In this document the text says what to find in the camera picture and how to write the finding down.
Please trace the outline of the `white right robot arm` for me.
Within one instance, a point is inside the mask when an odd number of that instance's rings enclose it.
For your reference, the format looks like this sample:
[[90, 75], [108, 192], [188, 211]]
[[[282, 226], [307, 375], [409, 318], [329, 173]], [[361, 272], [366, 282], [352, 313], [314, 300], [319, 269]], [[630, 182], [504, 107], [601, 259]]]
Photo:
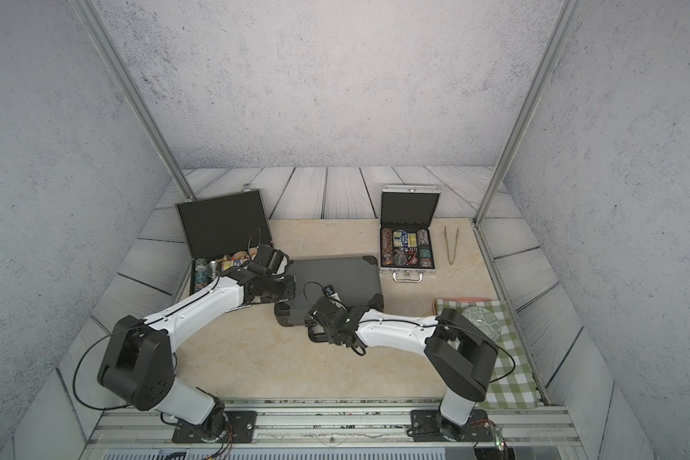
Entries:
[[322, 296], [309, 311], [310, 340], [346, 347], [359, 356], [390, 348], [426, 358], [447, 386], [438, 427], [446, 438], [463, 436], [486, 395], [502, 348], [457, 310], [408, 317], [366, 306], [346, 307]]

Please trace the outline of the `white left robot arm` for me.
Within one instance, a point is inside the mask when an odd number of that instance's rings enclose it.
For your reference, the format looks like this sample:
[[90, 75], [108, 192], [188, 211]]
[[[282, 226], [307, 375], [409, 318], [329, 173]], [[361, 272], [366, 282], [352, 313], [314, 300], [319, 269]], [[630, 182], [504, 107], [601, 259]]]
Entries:
[[225, 430], [224, 403], [182, 381], [174, 354], [189, 338], [224, 314], [295, 295], [291, 259], [269, 245], [224, 270], [188, 299], [144, 318], [128, 315], [109, 335], [98, 383], [140, 411], [170, 415], [212, 435]]

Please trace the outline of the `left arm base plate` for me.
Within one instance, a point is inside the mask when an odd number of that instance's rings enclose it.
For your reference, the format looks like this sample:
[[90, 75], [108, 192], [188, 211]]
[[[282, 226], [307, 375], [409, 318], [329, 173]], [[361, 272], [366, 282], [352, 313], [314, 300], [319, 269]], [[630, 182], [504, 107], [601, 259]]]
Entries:
[[214, 411], [201, 425], [178, 421], [174, 444], [251, 444], [258, 413], [248, 410]]

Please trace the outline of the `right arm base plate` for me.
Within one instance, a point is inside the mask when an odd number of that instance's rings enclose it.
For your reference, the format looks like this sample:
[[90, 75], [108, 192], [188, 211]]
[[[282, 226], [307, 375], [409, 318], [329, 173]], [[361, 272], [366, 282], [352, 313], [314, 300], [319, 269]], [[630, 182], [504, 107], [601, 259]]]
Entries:
[[412, 410], [406, 434], [415, 442], [481, 443], [495, 440], [494, 424], [481, 409], [474, 409], [462, 426], [444, 419], [437, 409]]

